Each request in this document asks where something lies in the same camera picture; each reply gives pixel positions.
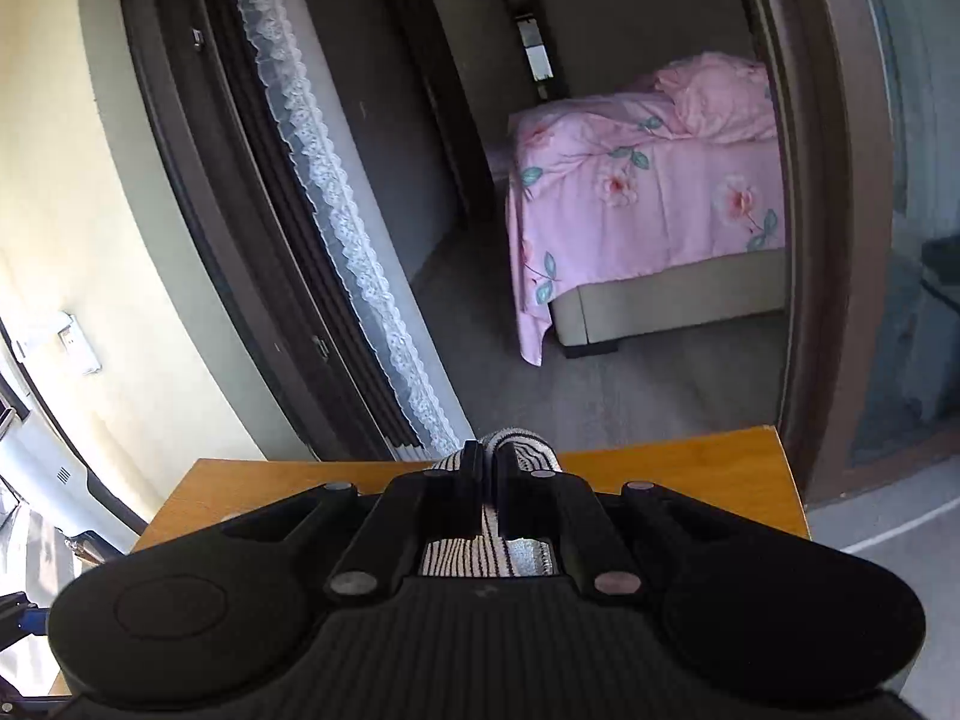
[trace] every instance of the black and white striped cloth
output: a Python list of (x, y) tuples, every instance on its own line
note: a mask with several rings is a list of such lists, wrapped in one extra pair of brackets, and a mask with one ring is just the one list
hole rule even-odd
[[(493, 467), (493, 454), (510, 442), (517, 452), (521, 471), (560, 471), (557, 454), (536, 433), (508, 428), (480, 440), (484, 449), (484, 473)], [(461, 451), (434, 464), (435, 469), (460, 467)], [(448, 538), (427, 544), (421, 574), (437, 577), (526, 577), (553, 574), (549, 544), (531, 538), (506, 541), (497, 532), (496, 511), (483, 507), (481, 533), (476, 538)]]

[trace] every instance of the wooden surface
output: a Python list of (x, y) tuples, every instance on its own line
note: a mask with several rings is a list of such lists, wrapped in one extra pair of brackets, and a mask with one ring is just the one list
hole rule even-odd
[[(599, 493), (633, 480), (678, 493), (775, 528), (808, 536), (784, 450), (773, 428), (751, 428), (680, 442), (653, 443), (560, 457), (563, 469)], [(379, 493), (392, 478), (426, 463), (256, 463), (200, 460), (147, 527), (136, 549), (213, 525), (325, 482), (344, 480)]]

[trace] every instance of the white lace trim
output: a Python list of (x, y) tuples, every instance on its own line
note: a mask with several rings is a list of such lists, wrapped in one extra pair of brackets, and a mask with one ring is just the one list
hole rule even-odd
[[(256, 32), (271, 44), (270, 59), (280, 79), (280, 90), (285, 97), (289, 122), (301, 142), (301, 154), (308, 160), (309, 180), (320, 190), (329, 207), (329, 220), (337, 240), (343, 246), (347, 267), (355, 275), (361, 298), (373, 308), (390, 350), (390, 364), (403, 377), (409, 388), (409, 409), (429, 431), (429, 443), (438, 455), (448, 455), (460, 448), (440, 400), (430, 385), (424, 363), (416, 345), (407, 332), (400, 309), (397, 309), (390, 283), (378, 262), (370, 236), (364, 228), (359, 208), (353, 200), (353, 189), (347, 183), (347, 172), (328, 137), (323, 112), (310, 89), (301, 52), (296, 47), (296, 35), (287, 20), (282, 0), (250, 0), (260, 14)], [(392, 372), (383, 365), (388, 378)]]

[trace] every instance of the floor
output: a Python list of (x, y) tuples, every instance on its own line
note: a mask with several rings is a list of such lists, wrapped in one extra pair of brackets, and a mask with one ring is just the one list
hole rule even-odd
[(456, 231), (413, 285), (477, 435), (524, 427), (568, 452), (776, 421), (782, 314), (628, 338), (580, 360), (548, 336), (537, 368), (517, 347), (505, 247), (496, 228)]
[(960, 458), (808, 512), (815, 541), (893, 571), (926, 612), (926, 642), (902, 697), (928, 720), (960, 717)]

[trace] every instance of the pink pillow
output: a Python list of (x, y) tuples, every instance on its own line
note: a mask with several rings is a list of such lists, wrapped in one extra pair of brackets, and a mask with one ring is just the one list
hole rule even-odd
[(776, 117), (766, 68), (724, 53), (707, 52), (667, 65), (656, 88), (670, 95), (691, 135), (714, 143), (776, 138)]

